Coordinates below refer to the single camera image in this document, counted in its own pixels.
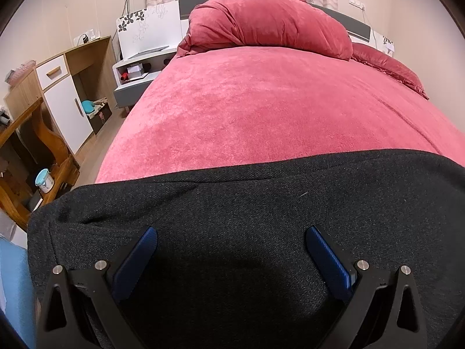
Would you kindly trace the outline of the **grey bed headboard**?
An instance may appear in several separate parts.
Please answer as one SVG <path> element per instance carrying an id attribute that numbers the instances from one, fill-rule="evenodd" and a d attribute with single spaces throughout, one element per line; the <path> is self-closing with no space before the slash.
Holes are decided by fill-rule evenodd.
<path id="1" fill-rule="evenodd" d="M 181 35 L 185 36 L 187 34 L 187 29 L 189 26 L 188 18 L 192 10 L 200 4 L 207 2 L 208 0 L 178 0 L 179 3 L 179 13 L 180 13 L 180 27 L 181 27 Z M 362 42 L 370 42 L 371 39 L 371 27 L 361 21 L 357 21 L 356 19 L 346 16 L 343 13 L 339 13 L 335 10 L 331 10 L 329 8 L 325 8 L 323 6 L 319 6 L 316 4 L 311 3 L 311 6 L 322 10 L 333 19 L 341 23 L 346 31 L 348 32 L 349 36 L 356 38 L 357 40 L 361 40 Z"/>

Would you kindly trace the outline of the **black knit garment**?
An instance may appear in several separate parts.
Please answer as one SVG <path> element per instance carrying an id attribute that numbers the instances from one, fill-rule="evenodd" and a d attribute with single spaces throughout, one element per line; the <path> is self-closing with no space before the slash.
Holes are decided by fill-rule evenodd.
<path id="1" fill-rule="evenodd" d="M 412 269 L 429 348 L 464 315 L 464 167 L 417 150 L 325 154 L 77 188 L 28 224 L 39 298 L 52 269 L 111 259 L 144 227 L 155 253 L 122 315 L 144 348 L 315 348 L 328 292 L 312 225 L 378 269 Z"/>

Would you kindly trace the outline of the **pink bed with blanket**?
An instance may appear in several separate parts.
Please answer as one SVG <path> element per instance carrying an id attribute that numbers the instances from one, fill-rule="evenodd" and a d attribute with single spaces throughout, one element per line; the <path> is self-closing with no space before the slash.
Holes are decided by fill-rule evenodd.
<path id="1" fill-rule="evenodd" d="M 357 61 L 283 47 L 172 60 L 107 151 L 99 183 L 358 150 L 464 162 L 464 135 L 431 102 Z"/>

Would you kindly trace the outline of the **pink container on cabinet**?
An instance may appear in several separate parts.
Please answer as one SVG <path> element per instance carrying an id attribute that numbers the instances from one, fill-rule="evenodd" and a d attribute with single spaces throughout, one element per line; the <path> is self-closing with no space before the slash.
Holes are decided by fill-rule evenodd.
<path id="1" fill-rule="evenodd" d="M 15 87 L 26 75 L 31 72 L 36 66 L 35 60 L 26 61 L 23 64 L 20 64 L 15 70 L 10 70 L 7 72 L 5 77 L 5 82 L 10 85 L 10 87 Z"/>

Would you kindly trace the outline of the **white tin teal lid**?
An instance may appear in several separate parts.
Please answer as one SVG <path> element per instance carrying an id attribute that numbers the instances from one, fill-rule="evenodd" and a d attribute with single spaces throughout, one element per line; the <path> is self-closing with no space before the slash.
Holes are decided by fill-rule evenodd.
<path id="1" fill-rule="evenodd" d="M 42 169 L 35 178 L 35 185 L 45 194 L 54 186 L 54 179 L 48 169 Z"/>

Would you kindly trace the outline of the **brown wooden desk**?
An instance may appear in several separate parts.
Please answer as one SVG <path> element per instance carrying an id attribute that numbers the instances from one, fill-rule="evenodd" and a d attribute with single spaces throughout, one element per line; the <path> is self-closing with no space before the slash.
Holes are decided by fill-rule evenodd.
<path id="1" fill-rule="evenodd" d="M 52 161 L 46 159 L 37 161 L 29 148 L 25 144 L 21 144 L 22 149 L 17 152 L 17 155 L 27 169 L 28 175 L 25 178 L 14 176 L 7 165 L 1 166 L 1 209 L 24 231 L 28 229 L 28 221 L 31 216 L 27 202 L 38 191 L 38 188 L 34 186 L 34 181 L 40 170 L 48 168 L 54 185 L 48 193 L 40 192 L 42 201 L 39 206 L 53 202 L 70 190 L 80 175 L 80 166 L 62 137 L 51 131 L 44 123 L 42 118 L 43 104 L 43 99 L 40 98 L 33 102 L 17 119 L 10 121 L 7 125 L 1 125 L 1 145 L 7 144 L 13 137 L 19 137 L 18 129 L 23 124 L 29 123 L 34 132 L 33 138 L 41 143 L 53 157 Z"/>

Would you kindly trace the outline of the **white floral board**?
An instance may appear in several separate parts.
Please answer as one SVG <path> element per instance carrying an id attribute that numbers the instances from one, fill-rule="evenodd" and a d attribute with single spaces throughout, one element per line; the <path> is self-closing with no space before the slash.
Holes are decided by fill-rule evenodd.
<path id="1" fill-rule="evenodd" d="M 116 23 L 123 59 L 160 47 L 177 47 L 183 38 L 177 1 L 137 10 Z"/>

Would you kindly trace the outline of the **blue cushion chair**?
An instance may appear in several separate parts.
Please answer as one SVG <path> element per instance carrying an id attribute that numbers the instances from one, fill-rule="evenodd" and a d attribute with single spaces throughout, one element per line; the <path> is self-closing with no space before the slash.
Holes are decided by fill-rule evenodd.
<path id="1" fill-rule="evenodd" d="M 1 312 L 28 348 L 36 348 L 35 292 L 23 247 L 1 237 Z"/>

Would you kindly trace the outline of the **right white nightstand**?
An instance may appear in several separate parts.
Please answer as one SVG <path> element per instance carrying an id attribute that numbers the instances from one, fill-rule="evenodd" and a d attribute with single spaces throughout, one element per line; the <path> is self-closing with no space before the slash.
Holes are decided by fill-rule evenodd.
<path id="1" fill-rule="evenodd" d="M 370 45 L 391 58 L 394 57 L 394 42 L 374 30 L 371 30 Z"/>

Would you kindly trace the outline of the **white grey nightstand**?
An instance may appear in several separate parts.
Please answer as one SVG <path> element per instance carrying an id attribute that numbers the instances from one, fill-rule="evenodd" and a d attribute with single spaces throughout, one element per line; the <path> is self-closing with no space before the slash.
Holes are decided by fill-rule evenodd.
<path id="1" fill-rule="evenodd" d="M 175 47 L 164 46 L 140 52 L 114 64 L 113 73 L 117 82 L 114 98 L 117 107 L 134 106 L 175 54 Z"/>

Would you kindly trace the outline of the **folded pink duvet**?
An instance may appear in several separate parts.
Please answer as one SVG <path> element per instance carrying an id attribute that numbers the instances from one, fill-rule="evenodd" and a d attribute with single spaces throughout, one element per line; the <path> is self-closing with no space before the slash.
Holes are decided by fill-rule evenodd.
<path id="1" fill-rule="evenodd" d="M 303 0 L 208 0 L 188 21 L 180 57 L 232 47 L 287 47 L 345 61 L 353 53 L 345 27 Z"/>

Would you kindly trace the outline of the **white wall power strip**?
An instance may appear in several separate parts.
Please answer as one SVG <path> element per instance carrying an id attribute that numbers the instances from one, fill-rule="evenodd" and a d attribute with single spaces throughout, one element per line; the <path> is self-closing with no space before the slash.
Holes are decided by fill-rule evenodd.
<path id="1" fill-rule="evenodd" d="M 86 44 L 88 42 L 97 40 L 100 38 L 100 31 L 96 29 L 89 29 L 81 35 L 78 35 L 73 39 L 73 45 L 75 47 Z"/>

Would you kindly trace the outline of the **wooden cabinet white doors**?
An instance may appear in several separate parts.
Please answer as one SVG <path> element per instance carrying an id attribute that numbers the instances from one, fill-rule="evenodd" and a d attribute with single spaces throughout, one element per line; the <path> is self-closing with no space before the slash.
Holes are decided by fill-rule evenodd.
<path id="1" fill-rule="evenodd" d="M 111 111 L 117 103 L 111 37 L 79 45 L 37 64 L 4 98 L 12 118 L 17 118 L 42 97 L 53 123 L 73 154 L 94 132 L 81 102 L 105 99 Z"/>

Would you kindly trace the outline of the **dark box under cabinet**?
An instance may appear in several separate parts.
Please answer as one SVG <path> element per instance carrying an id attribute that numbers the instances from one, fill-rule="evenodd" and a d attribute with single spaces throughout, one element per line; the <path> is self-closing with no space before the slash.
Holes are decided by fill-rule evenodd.
<path id="1" fill-rule="evenodd" d="M 107 99 L 94 101 L 94 111 L 87 115 L 94 134 L 98 134 L 103 125 L 110 119 L 112 111 Z"/>

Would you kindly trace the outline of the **pink pillow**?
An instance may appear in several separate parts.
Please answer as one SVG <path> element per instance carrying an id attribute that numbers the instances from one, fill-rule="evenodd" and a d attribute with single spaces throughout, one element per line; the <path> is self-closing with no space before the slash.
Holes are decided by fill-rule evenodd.
<path id="1" fill-rule="evenodd" d="M 358 42 L 352 43 L 352 58 L 380 72 L 384 72 L 421 95 L 424 99 L 430 99 L 417 74 L 395 58 Z"/>

